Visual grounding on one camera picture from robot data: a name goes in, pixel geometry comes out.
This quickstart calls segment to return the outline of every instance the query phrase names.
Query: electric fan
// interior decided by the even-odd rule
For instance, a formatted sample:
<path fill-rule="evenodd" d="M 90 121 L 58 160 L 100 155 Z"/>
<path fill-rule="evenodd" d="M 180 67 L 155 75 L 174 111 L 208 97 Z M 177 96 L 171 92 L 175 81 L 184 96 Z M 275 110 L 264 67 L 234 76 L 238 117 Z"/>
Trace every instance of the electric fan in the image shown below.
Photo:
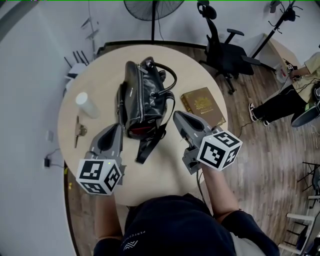
<path fill-rule="evenodd" d="M 141 21 L 152 21 L 151 40 L 155 40 L 155 20 L 172 14 L 184 1 L 124 1 L 128 12 Z"/>

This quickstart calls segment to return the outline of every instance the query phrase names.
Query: shoe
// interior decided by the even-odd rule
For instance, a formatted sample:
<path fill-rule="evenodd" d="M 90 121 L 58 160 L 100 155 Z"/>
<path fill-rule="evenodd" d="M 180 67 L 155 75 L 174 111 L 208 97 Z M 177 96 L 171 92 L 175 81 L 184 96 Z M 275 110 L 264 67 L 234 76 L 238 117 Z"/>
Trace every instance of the shoe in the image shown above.
<path fill-rule="evenodd" d="M 262 122 L 263 122 L 263 125 L 264 125 L 264 126 L 270 125 L 270 123 L 269 123 L 267 120 L 263 120 Z"/>
<path fill-rule="evenodd" d="M 252 103 L 249 103 L 248 110 L 249 110 L 249 115 L 250 119 L 252 122 L 257 121 L 257 118 L 255 117 L 253 110 L 255 109 L 255 106 Z"/>

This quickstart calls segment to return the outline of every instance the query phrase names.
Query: handbag zipper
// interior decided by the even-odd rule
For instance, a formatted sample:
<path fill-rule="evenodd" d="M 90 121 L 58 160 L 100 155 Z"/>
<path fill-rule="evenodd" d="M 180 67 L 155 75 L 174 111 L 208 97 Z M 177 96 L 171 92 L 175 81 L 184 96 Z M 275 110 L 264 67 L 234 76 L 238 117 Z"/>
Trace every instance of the handbag zipper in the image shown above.
<path fill-rule="evenodd" d="M 143 90 L 143 78 L 141 72 L 147 74 L 148 71 L 146 71 L 144 68 L 141 67 L 140 63 L 136 64 L 136 67 L 138 69 L 138 97 L 139 97 L 139 104 L 140 104 L 140 123 L 144 120 L 144 109 L 143 109 L 143 102 L 142 102 L 142 90 Z"/>

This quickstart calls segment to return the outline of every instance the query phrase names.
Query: navy blue t-shirt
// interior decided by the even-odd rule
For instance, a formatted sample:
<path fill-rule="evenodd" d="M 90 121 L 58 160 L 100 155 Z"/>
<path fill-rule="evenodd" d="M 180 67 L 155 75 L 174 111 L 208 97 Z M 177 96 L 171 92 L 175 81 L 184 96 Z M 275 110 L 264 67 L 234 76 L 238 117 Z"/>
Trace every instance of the navy blue t-shirt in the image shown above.
<path fill-rule="evenodd" d="M 207 206 L 191 195 L 154 198 L 131 209 L 122 241 L 100 240 L 93 255 L 235 256 L 230 232 L 252 241 L 266 256 L 280 255 L 251 215 L 235 211 L 220 224 Z"/>

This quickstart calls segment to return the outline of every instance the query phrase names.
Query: fan pole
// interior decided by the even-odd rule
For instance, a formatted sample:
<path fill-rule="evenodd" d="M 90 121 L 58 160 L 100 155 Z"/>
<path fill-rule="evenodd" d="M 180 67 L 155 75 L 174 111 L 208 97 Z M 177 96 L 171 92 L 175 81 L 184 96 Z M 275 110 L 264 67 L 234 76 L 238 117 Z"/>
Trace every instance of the fan pole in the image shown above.
<path fill-rule="evenodd" d="M 255 53 L 251 56 L 251 58 L 255 58 L 257 56 L 257 54 L 262 50 L 262 48 L 268 43 L 268 41 L 270 40 L 270 38 L 274 35 L 274 33 L 277 31 L 277 29 L 280 27 L 280 25 L 282 24 L 282 22 L 285 21 L 285 18 L 287 16 L 287 12 L 289 9 L 292 9 L 292 7 L 294 6 L 296 0 L 292 1 L 292 3 L 288 6 L 288 8 L 285 10 L 285 12 L 282 14 L 282 16 L 280 17 L 280 19 L 278 20 L 278 22 L 275 24 L 274 29 L 268 34 L 268 36 L 266 37 L 266 39 L 262 42 L 262 44 L 259 46 L 259 48 L 255 51 Z"/>
<path fill-rule="evenodd" d="M 151 25 L 151 42 L 152 43 L 154 43 L 155 41 L 156 7 L 157 7 L 157 1 L 152 1 L 152 25 Z"/>

